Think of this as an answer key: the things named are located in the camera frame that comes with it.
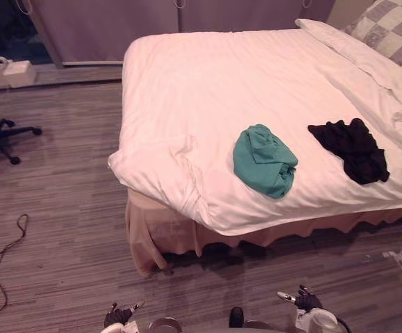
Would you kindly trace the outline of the robot's right hand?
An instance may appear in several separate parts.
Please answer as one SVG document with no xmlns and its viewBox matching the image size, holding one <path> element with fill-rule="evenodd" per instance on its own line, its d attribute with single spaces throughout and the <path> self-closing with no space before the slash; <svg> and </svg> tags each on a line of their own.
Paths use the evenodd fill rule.
<svg viewBox="0 0 402 333">
<path fill-rule="evenodd" d="M 282 291 L 277 291 L 276 295 L 287 302 L 294 304 L 298 309 L 310 312 L 312 309 L 323 309 L 323 305 L 318 297 L 311 290 L 303 285 L 299 285 L 298 295 L 293 296 Z"/>
</svg>

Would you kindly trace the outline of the robot's left hand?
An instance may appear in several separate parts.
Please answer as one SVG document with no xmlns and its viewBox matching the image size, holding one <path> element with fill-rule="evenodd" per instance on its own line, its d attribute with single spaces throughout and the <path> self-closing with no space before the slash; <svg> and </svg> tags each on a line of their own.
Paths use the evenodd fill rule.
<svg viewBox="0 0 402 333">
<path fill-rule="evenodd" d="M 105 328 L 110 325 L 121 323 L 125 325 L 133 314 L 141 309 L 145 304 L 145 301 L 140 300 L 131 307 L 118 307 L 118 304 L 114 302 L 110 308 L 110 311 L 106 314 L 103 326 Z"/>
</svg>

